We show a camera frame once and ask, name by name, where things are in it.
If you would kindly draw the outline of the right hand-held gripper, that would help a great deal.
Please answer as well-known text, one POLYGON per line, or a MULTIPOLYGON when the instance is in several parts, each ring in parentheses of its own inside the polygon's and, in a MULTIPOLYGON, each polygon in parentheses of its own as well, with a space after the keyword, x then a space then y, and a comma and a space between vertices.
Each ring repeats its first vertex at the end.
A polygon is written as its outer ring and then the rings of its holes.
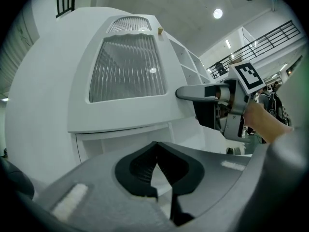
POLYGON ((216 86, 183 86, 175 95, 178 99, 193 101, 201 126, 220 131, 228 140, 247 143, 248 140, 242 138, 244 113, 252 95, 264 86, 265 82, 252 63, 242 61, 232 64, 227 78, 216 86))

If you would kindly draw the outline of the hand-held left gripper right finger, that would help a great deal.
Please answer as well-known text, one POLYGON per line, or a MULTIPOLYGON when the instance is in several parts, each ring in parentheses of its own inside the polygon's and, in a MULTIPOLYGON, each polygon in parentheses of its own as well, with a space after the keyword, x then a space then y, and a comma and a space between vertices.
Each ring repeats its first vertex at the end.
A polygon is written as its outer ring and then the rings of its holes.
POLYGON ((305 227, 309 131, 296 128, 251 157, 159 142, 157 160, 172 181, 171 214, 160 232, 286 232, 305 227))

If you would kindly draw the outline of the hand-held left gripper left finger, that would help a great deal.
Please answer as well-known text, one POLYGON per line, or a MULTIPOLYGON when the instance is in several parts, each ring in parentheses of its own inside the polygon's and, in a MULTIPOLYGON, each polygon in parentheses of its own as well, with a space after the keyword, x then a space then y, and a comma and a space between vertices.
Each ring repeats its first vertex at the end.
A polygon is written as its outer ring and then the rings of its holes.
POLYGON ((151 185, 159 144, 86 160, 48 186, 35 204, 48 227, 75 232, 168 232, 174 229, 151 185))

